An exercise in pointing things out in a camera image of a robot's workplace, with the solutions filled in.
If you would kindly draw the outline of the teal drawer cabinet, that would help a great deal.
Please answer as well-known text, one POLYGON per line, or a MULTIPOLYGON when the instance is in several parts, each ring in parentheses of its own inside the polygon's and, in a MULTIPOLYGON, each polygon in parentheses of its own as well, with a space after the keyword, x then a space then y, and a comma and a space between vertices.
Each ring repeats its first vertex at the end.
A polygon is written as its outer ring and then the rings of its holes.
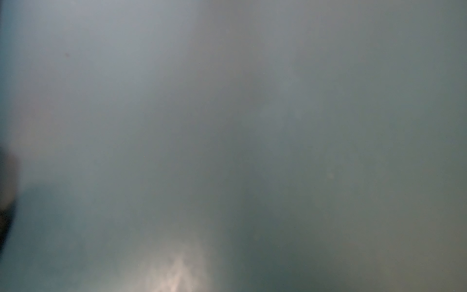
POLYGON ((464 292, 465 1, 2 1, 4 292, 464 292))

